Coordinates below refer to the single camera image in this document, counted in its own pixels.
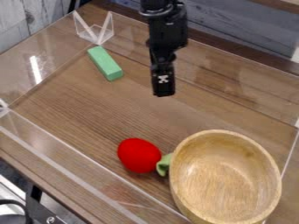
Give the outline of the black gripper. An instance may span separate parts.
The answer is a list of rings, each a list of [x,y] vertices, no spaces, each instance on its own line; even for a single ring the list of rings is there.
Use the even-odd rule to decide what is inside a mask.
[[[148,23],[150,81],[153,95],[174,94],[174,52],[188,44],[186,10],[181,0],[140,0],[140,11]]]

